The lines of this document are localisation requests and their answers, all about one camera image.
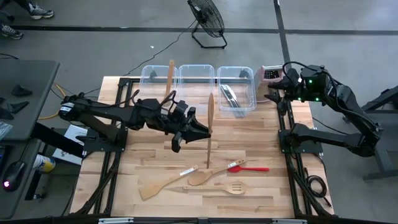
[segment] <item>computer mouse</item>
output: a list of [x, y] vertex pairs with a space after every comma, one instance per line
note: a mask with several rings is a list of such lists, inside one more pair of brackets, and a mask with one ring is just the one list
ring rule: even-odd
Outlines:
[[2, 187], [5, 191], [13, 192], [18, 189], [21, 178], [25, 170], [25, 163], [22, 161], [10, 164], [2, 178]]

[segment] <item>sneaker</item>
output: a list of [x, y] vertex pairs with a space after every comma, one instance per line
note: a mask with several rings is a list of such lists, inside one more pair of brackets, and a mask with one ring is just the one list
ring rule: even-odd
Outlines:
[[0, 26], [1, 26], [0, 34], [5, 37], [9, 37], [14, 40], [19, 40], [24, 36], [23, 33], [19, 32], [18, 30], [14, 30], [10, 26], [3, 25], [3, 24], [1, 24]]
[[31, 18], [33, 19], [41, 19], [41, 18], [51, 18], [54, 16], [54, 12], [51, 10], [45, 10], [40, 8], [38, 5], [33, 6], [31, 3], [29, 3], [29, 14]]

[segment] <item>gray table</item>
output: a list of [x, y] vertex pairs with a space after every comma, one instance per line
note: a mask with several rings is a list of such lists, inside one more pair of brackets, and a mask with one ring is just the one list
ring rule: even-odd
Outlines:
[[[44, 102], [50, 91], [52, 82], [57, 74], [58, 62], [43, 60], [0, 60], [0, 96], [6, 99], [6, 103], [30, 103], [19, 113], [14, 114], [13, 120], [0, 119], [13, 125], [12, 131], [0, 144], [10, 145], [10, 150], [4, 169], [12, 162], [19, 159], [26, 163], [19, 188], [13, 192], [6, 192], [0, 188], [0, 219], [11, 218], [16, 211], [18, 203], [27, 185], [30, 170], [39, 151], [41, 140], [31, 139], [32, 132], [37, 128], [37, 118], [42, 110]], [[31, 90], [30, 96], [16, 97], [11, 95], [11, 90], [16, 84], [20, 84]], [[0, 170], [0, 179], [4, 170]]]
[[2, 142], [7, 145], [12, 146], [12, 152], [7, 157], [6, 164], [4, 168], [8, 167], [14, 161], [21, 161], [26, 163], [26, 169], [24, 174], [22, 175], [20, 187], [14, 192], [5, 192], [4, 189], [0, 188], [0, 219], [8, 219], [11, 218], [18, 206], [19, 200], [21, 199], [22, 193], [24, 191], [24, 186], [27, 185], [27, 181], [30, 175], [30, 169], [28, 167], [32, 167], [34, 163], [34, 158], [40, 149], [41, 141], [38, 139], [30, 139], [28, 141], [7, 141]]
[[[57, 74], [60, 64], [44, 60], [0, 60], [0, 96], [6, 103], [20, 103], [29, 101], [29, 104], [19, 113], [14, 114], [13, 120], [0, 119], [0, 121], [13, 125], [13, 129], [4, 140], [25, 141], [39, 117], [45, 99]], [[32, 91], [30, 96], [17, 97], [11, 90], [20, 84]]]

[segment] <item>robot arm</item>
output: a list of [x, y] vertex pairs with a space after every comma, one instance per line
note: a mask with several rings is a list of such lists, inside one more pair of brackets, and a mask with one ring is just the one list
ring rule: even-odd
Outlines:
[[[119, 105], [107, 105], [91, 101], [84, 97], [84, 93], [80, 93], [78, 96], [66, 96], [58, 114], [64, 120], [82, 122], [110, 143], [123, 138], [122, 132], [117, 126], [104, 124], [95, 116], [120, 121], [127, 128], [135, 131], [140, 130], [146, 124], [148, 128], [163, 131], [166, 135], [172, 133], [174, 134], [172, 139], [172, 150], [174, 152], [179, 152], [180, 143], [183, 139], [188, 143], [211, 137], [208, 128], [197, 121], [194, 107], [191, 107], [185, 115], [188, 105], [184, 101], [174, 101], [175, 91], [172, 91], [161, 103], [156, 99], [138, 99], [135, 102], [134, 97], [138, 93], [139, 90], [134, 92], [131, 97], [134, 106], [123, 108]], [[163, 108], [169, 102], [172, 102], [170, 108]]]
[[362, 157], [375, 155], [375, 146], [381, 134], [380, 126], [361, 109], [351, 88], [333, 79], [324, 66], [305, 66], [300, 75], [293, 68], [278, 83], [270, 83], [270, 88], [285, 90], [285, 96], [266, 95], [277, 103], [278, 110], [286, 113], [287, 102], [293, 100], [319, 101], [323, 106], [343, 113], [359, 130], [356, 134], [332, 134], [312, 130], [304, 124], [294, 124], [286, 141], [298, 146], [303, 141], [316, 141], [345, 147]]

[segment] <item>gray floor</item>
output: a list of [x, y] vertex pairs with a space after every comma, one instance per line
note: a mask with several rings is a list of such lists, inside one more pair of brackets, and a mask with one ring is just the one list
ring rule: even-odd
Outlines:
[[[272, 0], [214, 0], [226, 28], [277, 29]], [[38, 4], [54, 9], [51, 20], [30, 21], [17, 6], [9, 6], [16, 24], [53, 26], [177, 27], [186, 28], [194, 20], [185, 1], [179, 0], [41, 0]], [[395, 0], [280, 0], [286, 29], [398, 30]], [[0, 52], [23, 59], [49, 59], [61, 63], [56, 82], [74, 93], [101, 85], [105, 75], [124, 75], [175, 40], [176, 32], [64, 32], [25, 31], [19, 41], [1, 38]], [[198, 34], [204, 43], [219, 43]], [[172, 58], [177, 66], [208, 63], [212, 66], [248, 66], [283, 63], [279, 34], [227, 33], [224, 50], [199, 48], [190, 34], [147, 64], [165, 65]], [[395, 62], [398, 35], [288, 35], [292, 60], [324, 64], [331, 74], [349, 85], [360, 105], [386, 88], [398, 85]], [[139, 75], [141, 68], [132, 72]], [[59, 109], [60, 100], [49, 94], [42, 116]], [[313, 117], [342, 131], [354, 131], [341, 114], [312, 103]], [[394, 116], [374, 116], [388, 130], [396, 131]], [[47, 126], [67, 127], [58, 118], [43, 121]], [[326, 130], [315, 123], [319, 129]], [[394, 147], [394, 135], [387, 134], [379, 147]], [[324, 146], [328, 182], [337, 215], [346, 218], [398, 222], [398, 178], [364, 182], [362, 176], [377, 170], [373, 158], [364, 159], [346, 149]], [[397, 153], [391, 153], [398, 162]], [[44, 183], [47, 198], [22, 202], [15, 218], [60, 215], [72, 191], [78, 167], [57, 165], [57, 172]]]

